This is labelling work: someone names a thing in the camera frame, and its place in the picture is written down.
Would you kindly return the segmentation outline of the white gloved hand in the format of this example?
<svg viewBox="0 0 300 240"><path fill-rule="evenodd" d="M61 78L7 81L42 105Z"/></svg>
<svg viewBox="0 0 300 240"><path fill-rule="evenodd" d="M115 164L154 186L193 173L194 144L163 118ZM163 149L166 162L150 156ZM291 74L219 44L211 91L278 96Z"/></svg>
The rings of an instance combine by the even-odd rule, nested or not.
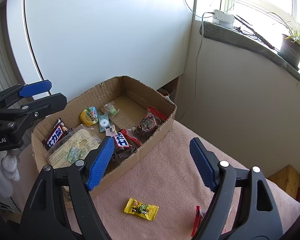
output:
<svg viewBox="0 0 300 240"><path fill-rule="evenodd" d="M0 152L0 195L10 198L13 194L13 182L20 180L17 154L10 151Z"/></svg>

